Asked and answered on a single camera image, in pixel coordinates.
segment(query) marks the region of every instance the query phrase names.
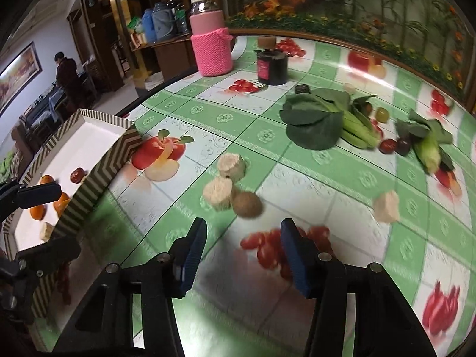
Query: red apple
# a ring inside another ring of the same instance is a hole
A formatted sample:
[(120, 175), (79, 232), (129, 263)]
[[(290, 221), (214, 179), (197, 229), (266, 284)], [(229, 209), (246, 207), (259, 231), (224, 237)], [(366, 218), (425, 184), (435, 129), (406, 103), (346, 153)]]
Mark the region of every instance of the red apple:
[(347, 63), (352, 68), (367, 72), (370, 67), (369, 55), (357, 51), (350, 51), (347, 57)]
[(137, 169), (146, 169), (160, 157), (165, 149), (165, 144), (168, 142), (174, 143), (172, 153), (168, 159), (178, 161), (185, 152), (185, 144), (175, 143), (176, 141), (179, 141), (179, 139), (180, 138), (175, 137), (165, 137), (163, 140), (160, 140), (158, 137), (152, 137), (147, 141), (144, 141), (132, 156), (132, 164)]

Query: table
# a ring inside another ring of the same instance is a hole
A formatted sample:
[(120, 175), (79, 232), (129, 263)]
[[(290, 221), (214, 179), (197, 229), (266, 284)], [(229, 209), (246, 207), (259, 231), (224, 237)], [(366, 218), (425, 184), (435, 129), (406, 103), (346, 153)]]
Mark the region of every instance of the table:
[[(426, 175), (414, 153), (383, 155), (342, 140), (326, 151), (299, 148), (287, 138), (279, 117), (286, 94), (297, 83), (338, 90), (352, 84), (353, 97), (377, 94), (370, 99), (373, 108), (386, 108), (393, 121), (407, 119), (410, 109), (426, 118), (438, 115), (431, 110), (434, 88), (411, 73), (382, 62), (385, 77), (363, 78), (349, 65), (351, 50), (294, 42), (306, 53), (290, 58), (289, 81), (282, 86), (255, 94), (228, 90), (236, 80), (256, 80), (256, 38), (238, 37), (232, 72), (211, 78), (195, 73), (129, 114), (145, 139), (167, 129), (170, 137), (187, 135), (194, 142), (186, 144), (177, 174), (167, 181), (152, 182), (130, 163), (113, 180), (85, 224), (83, 252), (70, 268), (72, 306), (64, 306), (55, 293), (50, 317), (36, 322), (33, 331), (47, 349), (106, 264), (146, 262), (185, 235), (197, 216), (208, 223), (204, 257), (193, 289), (174, 301), (187, 356), (301, 355), (314, 303), (282, 279), (279, 270), (264, 270), (256, 252), (239, 245), (249, 233), (269, 231), (286, 217), (304, 230), (329, 227), (334, 252), (344, 263), (381, 263), (420, 320), (437, 283), (445, 295), (459, 289), (454, 322), (445, 333), (429, 335), (438, 356), (462, 342), (476, 311), (476, 121), (458, 105), (449, 116), (439, 117), (454, 136), (454, 144), (444, 148), (455, 163), (461, 198)], [(380, 125), (386, 138), (396, 137), (393, 121)], [(259, 218), (216, 212), (203, 199), (203, 187), (217, 175), (216, 161), (224, 152), (239, 153), (246, 161), (239, 186), (263, 200)], [(378, 223), (372, 200), (389, 190), (399, 196), (401, 220)], [(140, 346), (137, 297), (133, 315), (135, 344)], [(352, 355), (354, 317), (349, 295), (344, 356)]]

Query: framed painting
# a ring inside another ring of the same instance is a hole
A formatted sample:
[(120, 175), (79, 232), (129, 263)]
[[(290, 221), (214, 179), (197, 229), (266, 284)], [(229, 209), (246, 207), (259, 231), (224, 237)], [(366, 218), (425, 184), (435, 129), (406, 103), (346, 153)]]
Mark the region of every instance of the framed painting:
[(33, 42), (28, 44), (0, 73), (0, 115), (39, 73), (41, 65)]

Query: small dark object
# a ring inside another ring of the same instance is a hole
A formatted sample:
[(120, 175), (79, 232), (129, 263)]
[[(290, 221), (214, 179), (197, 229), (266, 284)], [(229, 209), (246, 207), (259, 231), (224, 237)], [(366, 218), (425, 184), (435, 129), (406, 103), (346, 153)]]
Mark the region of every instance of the small dark object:
[(71, 173), (70, 180), (73, 184), (79, 184), (85, 175), (86, 172), (84, 169), (79, 167), (73, 173)]
[(402, 157), (406, 157), (412, 148), (410, 137), (403, 137), (397, 140), (397, 148), (395, 151)]
[(396, 148), (397, 148), (396, 140), (384, 139), (382, 142), (380, 142), (380, 146), (378, 147), (378, 150), (380, 150), (380, 152), (383, 154), (391, 154), (395, 151)]
[(364, 104), (364, 111), (365, 111), (365, 116), (369, 117), (370, 114), (372, 114), (372, 111), (374, 108), (372, 107), (372, 104), (370, 102), (365, 102)]
[(294, 87), (295, 94), (310, 94), (311, 88), (307, 84), (296, 84)]

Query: black container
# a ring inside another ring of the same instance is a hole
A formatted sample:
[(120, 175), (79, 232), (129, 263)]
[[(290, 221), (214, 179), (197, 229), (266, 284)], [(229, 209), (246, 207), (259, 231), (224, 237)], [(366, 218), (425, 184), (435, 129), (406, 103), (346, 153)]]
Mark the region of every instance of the black container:
[(275, 36), (260, 36), (256, 51), (258, 57), (258, 80), (267, 85), (282, 85), (287, 82), (287, 54), (275, 49)]

